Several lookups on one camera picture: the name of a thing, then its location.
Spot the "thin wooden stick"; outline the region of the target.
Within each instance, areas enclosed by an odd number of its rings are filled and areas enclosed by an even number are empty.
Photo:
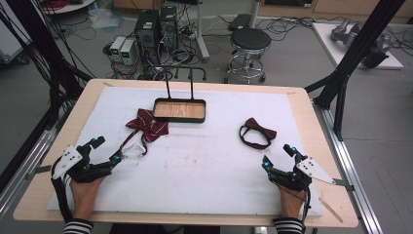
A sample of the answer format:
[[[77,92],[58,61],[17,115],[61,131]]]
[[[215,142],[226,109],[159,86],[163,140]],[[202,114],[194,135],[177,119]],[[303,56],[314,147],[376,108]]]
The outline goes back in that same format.
[[[343,223],[343,218],[341,216],[339,216],[335,210],[327,203],[325,202],[323,199],[319,198],[319,201],[321,204],[323,204],[323,206],[340,222]]]

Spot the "striped dark red bow tie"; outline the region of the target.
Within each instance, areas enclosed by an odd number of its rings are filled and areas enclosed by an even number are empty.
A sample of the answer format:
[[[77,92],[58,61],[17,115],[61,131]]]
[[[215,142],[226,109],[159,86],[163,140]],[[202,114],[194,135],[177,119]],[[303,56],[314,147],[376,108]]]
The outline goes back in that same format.
[[[141,146],[143,147],[142,156],[147,154],[147,144],[157,140],[161,136],[166,136],[169,133],[169,123],[156,121],[153,112],[148,109],[139,108],[136,117],[130,120],[126,127],[132,129],[132,132],[127,136],[120,146],[120,151],[125,152],[125,145],[139,132],[141,135]]]

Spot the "white foam mat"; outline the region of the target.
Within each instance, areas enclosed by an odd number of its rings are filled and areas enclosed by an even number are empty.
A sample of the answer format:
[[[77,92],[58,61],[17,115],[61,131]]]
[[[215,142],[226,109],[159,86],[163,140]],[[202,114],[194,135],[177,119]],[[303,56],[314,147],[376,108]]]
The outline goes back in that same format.
[[[126,124],[139,108],[152,108],[165,89],[106,87],[77,142],[93,137],[105,142],[91,153],[94,163],[106,161],[132,132]],[[171,123],[169,133],[149,143],[140,153],[140,136],[126,145],[125,158],[100,185],[96,209],[100,212],[202,215],[278,215],[280,193],[262,168],[266,155],[274,166],[289,172],[293,159],[283,150],[301,148],[293,118],[291,94],[196,91],[206,101],[201,124]],[[239,136],[244,122],[277,132],[264,149],[245,145]],[[266,144],[257,131],[247,141]]]

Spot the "slim black computer tower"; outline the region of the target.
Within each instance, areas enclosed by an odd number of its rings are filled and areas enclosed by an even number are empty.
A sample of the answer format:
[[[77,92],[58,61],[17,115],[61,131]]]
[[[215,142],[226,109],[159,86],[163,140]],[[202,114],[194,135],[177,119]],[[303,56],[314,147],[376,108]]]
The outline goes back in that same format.
[[[177,9],[175,6],[164,6],[160,11],[160,26],[164,46],[168,51],[178,48],[177,45]]]

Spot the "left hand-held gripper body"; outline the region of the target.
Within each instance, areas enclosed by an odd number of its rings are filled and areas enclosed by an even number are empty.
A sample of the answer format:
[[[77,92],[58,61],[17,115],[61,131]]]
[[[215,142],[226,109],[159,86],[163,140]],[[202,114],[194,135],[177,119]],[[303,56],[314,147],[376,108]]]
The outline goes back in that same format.
[[[68,145],[52,167],[52,179],[69,175],[78,183],[89,183],[110,175],[113,161],[109,159],[107,162],[92,164],[90,153],[93,148],[90,144]]]

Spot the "black rack with wooden tray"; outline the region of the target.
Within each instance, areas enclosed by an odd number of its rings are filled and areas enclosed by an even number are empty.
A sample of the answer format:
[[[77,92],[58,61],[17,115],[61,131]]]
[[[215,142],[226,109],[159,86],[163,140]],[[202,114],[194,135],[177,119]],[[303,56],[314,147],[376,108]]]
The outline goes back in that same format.
[[[173,98],[170,93],[169,78],[167,69],[174,68],[175,74],[178,74],[180,69],[188,69],[188,78],[190,80],[190,97],[189,98]],[[177,66],[165,65],[162,69],[166,76],[167,97],[158,97],[153,105],[153,118],[156,121],[175,122],[175,123],[197,123],[201,124],[207,117],[207,102],[204,99],[194,98],[194,70],[201,70],[204,75],[203,79],[207,78],[207,72],[201,68],[194,66]]]

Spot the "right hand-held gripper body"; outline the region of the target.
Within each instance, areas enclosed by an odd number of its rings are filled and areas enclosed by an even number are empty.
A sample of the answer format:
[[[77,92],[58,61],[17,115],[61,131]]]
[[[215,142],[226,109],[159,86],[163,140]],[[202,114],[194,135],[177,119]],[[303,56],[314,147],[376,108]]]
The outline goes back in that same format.
[[[313,157],[298,161],[292,172],[284,172],[274,167],[274,171],[267,175],[272,183],[295,191],[308,189],[313,178],[335,185],[333,177]]]

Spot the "clear plastic bag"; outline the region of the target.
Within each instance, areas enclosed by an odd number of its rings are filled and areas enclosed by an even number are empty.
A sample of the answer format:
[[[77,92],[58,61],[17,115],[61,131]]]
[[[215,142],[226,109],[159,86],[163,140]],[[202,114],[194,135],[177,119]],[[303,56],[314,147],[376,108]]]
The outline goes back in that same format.
[[[110,9],[92,9],[88,11],[93,29],[113,30],[122,26],[124,19]]]

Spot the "black metal frame stand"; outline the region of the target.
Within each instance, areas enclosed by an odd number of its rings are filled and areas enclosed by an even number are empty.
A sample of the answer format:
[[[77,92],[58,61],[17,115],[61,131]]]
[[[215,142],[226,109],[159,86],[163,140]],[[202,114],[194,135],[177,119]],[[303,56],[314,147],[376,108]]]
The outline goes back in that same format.
[[[359,63],[365,58],[369,49],[391,22],[405,0],[380,0],[361,29],[355,42],[344,54],[337,67],[325,78],[307,86],[310,93],[322,88],[321,93],[314,98],[314,104],[321,109],[329,109],[330,103],[336,100],[333,133],[342,141],[342,122],[348,81]]]
[[[46,114],[51,128],[60,121],[61,109],[70,111],[94,77],[70,63],[58,48],[49,23],[37,0],[5,0],[15,14],[17,25],[0,4],[0,20],[18,40],[34,62],[42,78],[49,85],[50,107]]]

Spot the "white floor board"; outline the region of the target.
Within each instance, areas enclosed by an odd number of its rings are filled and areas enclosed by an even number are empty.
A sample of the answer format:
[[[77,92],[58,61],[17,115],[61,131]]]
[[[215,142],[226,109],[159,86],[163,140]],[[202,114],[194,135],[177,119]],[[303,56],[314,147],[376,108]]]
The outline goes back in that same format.
[[[322,42],[324,48],[327,50],[330,58],[335,64],[338,64],[344,54],[347,52],[347,47],[341,41],[332,41],[330,39],[331,31],[338,26],[338,23],[321,23],[314,22],[313,29]],[[376,69],[389,69],[399,70],[403,68],[403,65],[395,58],[391,52],[386,52],[388,56],[385,58]]]

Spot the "aluminium rail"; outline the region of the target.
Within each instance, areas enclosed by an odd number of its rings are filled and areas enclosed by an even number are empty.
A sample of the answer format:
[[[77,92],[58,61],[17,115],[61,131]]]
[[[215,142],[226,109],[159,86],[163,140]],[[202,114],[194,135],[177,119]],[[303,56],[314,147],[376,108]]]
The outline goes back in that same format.
[[[42,167],[41,162],[57,134],[57,128],[33,131],[0,175],[0,220],[9,212],[12,204],[29,182],[24,178],[25,175],[35,168]]]
[[[339,171],[346,182],[346,188],[356,208],[358,220],[367,234],[383,234],[382,227],[369,202],[356,167],[343,140],[333,131],[334,118],[329,110],[314,105],[319,122],[326,132],[326,139],[331,144]]]

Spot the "white round table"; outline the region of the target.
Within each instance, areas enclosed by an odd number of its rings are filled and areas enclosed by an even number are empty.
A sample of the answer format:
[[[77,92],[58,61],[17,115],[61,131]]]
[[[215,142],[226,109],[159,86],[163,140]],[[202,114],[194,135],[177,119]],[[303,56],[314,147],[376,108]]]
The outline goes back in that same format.
[[[52,7],[44,6],[42,8],[42,10],[47,15],[64,14],[64,13],[74,12],[74,11],[77,11],[77,10],[88,8],[88,7],[90,7],[90,5],[93,5],[94,3],[95,3],[95,0],[82,0],[81,4],[66,3],[61,8],[52,8]]]

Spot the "person's right hand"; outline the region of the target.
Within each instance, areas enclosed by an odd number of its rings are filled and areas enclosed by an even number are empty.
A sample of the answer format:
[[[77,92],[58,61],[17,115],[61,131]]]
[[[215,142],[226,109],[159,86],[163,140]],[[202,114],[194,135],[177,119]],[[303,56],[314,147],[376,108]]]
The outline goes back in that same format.
[[[281,216],[299,218],[301,207],[306,201],[306,192],[291,190],[281,185],[277,185],[277,188],[281,195]]]

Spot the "white power supply unit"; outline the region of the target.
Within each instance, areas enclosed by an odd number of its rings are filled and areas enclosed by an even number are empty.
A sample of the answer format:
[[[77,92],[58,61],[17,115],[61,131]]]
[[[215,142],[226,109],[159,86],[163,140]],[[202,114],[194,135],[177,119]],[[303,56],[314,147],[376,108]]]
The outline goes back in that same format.
[[[136,48],[132,39],[127,39],[121,49],[121,57],[124,65],[133,65],[136,59]]]
[[[125,36],[118,36],[110,46],[111,58],[116,62],[122,61],[121,49],[126,41]]]

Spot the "large black computer tower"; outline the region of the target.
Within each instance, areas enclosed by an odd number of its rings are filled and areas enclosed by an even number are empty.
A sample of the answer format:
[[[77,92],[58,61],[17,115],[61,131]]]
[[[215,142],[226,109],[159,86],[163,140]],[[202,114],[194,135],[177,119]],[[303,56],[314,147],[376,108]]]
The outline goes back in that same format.
[[[138,15],[134,28],[142,62],[157,64],[158,43],[160,41],[159,13],[157,10],[142,10]]]

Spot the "person's left hand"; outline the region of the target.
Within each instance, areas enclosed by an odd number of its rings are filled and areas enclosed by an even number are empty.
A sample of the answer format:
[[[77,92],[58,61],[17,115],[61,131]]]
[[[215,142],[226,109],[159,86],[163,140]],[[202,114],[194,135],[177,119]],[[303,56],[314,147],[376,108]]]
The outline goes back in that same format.
[[[89,220],[94,211],[95,199],[99,186],[104,181],[100,177],[93,182],[78,183],[74,180],[70,182],[70,188],[74,200],[74,218]]]

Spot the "plain dark red bow tie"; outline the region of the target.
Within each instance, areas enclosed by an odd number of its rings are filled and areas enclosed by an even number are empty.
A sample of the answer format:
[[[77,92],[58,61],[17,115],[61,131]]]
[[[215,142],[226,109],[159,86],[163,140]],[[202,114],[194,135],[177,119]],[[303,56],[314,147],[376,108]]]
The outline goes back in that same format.
[[[259,132],[260,134],[262,134],[264,136],[264,138],[266,138],[267,143],[266,144],[259,144],[259,143],[255,143],[255,142],[250,142],[247,141],[244,136],[250,131],[250,130],[254,130]],[[272,144],[272,140],[275,139],[277,137],[277,132],[271,129],[267,129],[262,127],[261,125],[259,125],[257,123],[257,121],[254,118],[249,118],[247,119],[244,124],[240,127],[239,130],[239,136],[241,141],[249,146],[252,147],[254,149],[259,149],[259,150],[264,150],[266,148],[268,148],[271,144]]]

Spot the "black round stool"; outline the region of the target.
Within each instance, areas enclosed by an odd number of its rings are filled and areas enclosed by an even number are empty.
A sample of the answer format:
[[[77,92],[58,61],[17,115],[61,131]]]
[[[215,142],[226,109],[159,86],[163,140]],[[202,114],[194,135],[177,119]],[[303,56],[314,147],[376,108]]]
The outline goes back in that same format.
[[[271,47],[272,38],[263,30],[257,28],[241,28],[235,30],[230,38],[234,51],[228,61],[223,83],[229,83],[231,75],[245,78],[247,84],[251,79],[266,79],[261,56]]]

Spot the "metal table bracket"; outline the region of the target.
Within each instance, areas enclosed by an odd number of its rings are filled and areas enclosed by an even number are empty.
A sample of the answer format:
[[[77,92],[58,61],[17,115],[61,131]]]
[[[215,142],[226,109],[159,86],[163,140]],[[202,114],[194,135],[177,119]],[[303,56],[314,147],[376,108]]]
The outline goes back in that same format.
[[[37,174],[49,172],[51,170],[51,167],[52,166],[49,165],[49,166],[42,166],[42,167],[35,168],[31,173],[27,173],[24,178],[26,180],[32,180],[34,176]]]
[[[343,186],[346,188],[347,191],[355,191],[355,187],[343,179],[333,178],[334,184],[338,186]]]

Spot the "grey table leg post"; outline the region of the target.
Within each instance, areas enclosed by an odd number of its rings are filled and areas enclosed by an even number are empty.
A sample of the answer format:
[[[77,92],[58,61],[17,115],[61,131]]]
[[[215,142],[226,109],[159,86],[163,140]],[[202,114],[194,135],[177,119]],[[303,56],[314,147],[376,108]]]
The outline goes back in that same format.
[[[196,0],[197,2],[197,31],[195,33],[196,41],[201,53],[201,61],[208,62],[210,59],[207,45],[203,37],[203,0]]]

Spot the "black power adapter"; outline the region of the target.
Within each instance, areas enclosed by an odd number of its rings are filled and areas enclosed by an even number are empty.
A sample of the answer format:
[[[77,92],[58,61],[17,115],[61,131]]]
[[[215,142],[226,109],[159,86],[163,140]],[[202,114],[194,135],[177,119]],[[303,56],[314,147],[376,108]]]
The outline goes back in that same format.
[[[251,19],[250,14],[240,14],[237,15],[228,25],[230,31],[235,31],[237,29],[249,27],[249,22]]]

